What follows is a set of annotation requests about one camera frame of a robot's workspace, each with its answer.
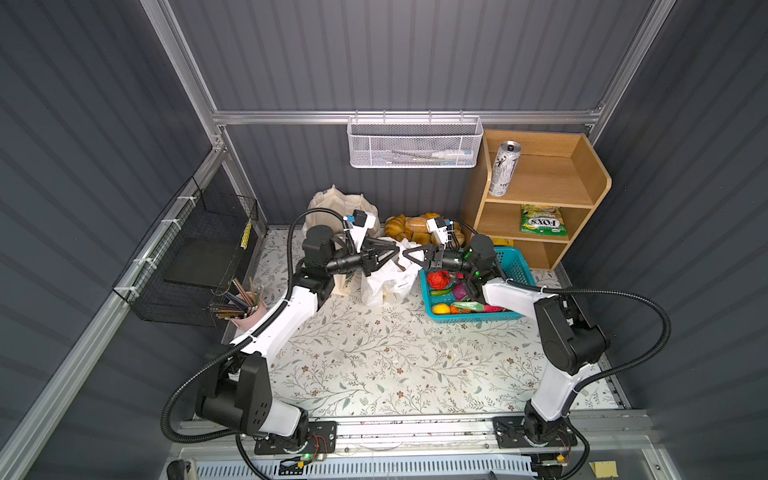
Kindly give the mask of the white plastic grocery bag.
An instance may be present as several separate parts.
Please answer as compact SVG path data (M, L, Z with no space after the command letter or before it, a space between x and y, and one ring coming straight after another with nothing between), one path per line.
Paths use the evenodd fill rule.
M390 237L382 237L382 240L396 244L399 253L370 276L361 277L361 300L369 307L402 303L410 294L421 270L418 264L402 255L404 250L420 247L420 244Z

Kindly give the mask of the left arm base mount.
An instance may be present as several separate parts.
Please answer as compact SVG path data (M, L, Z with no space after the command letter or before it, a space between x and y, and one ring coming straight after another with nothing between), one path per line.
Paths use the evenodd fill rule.
M336 449L338 426L335 421L300 422L291 436L267 434L256 437L255 455L330 454Z

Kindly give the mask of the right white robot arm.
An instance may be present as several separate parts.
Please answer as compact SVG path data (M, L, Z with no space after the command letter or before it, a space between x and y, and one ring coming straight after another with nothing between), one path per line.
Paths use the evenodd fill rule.
M485 235L473 236L464 251L427 245L406 249L403 255L426 271L460 274L467 292L486 305L536 320L547 364L537 390L526 403L522 421L525 436L534 445L542 445L568 428L570 408L586 386L645 363L671 336L668 313L644 296L610 289L537 288L507 277L493 242ZM652 309L662 322L659 339L637 358L591 374L591 366L607 351L609 340L598 323L583 312L579 295L623 297Z

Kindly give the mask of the cream canvas tote bag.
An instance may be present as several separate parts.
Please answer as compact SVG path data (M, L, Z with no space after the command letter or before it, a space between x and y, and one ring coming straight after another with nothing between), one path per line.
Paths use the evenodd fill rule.
M332 185L326 190L317 192L310 200L308 208L327 208L334 210L341 216L352 215L355 210L365 211L376 218L373 227L368 230L368 235L374 238L382 235L383 228L379 220L378 209L363 194L345 194L335 185ZM333 215L326 213L307 215L302 226L302 233L307 235L308 230L317 225L327 225L332 228L335 234L342 233L341 223ZM332 293L339 296L351 295L356 289L354 278L353 273L335 275L335 286Z

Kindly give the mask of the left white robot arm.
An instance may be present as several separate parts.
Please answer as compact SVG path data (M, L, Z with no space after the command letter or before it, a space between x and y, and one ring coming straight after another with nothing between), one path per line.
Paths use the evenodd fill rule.
M336 238L327 225L310 228L303 244L303 259L287 263L284 297L230 345L213 349L201 369L171 394L160 415L160 429L167 439L193 444L247 435L281 437L294 448L306 443L308 414L274 397L269 364L330 297L336 275L357 271L369 275L399 253L396 243L369 237L376 222L373 214L356 210L337 218L343 238ZM172 410L193 383L199 385L197 415L218 424L219 430L187 435L173 428Z

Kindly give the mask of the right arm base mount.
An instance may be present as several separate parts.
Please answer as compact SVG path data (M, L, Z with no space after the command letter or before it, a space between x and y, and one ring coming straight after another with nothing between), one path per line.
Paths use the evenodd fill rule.
M563 418L544 421L536 415L492 418L493 433L499 448L570 448L577 442Z

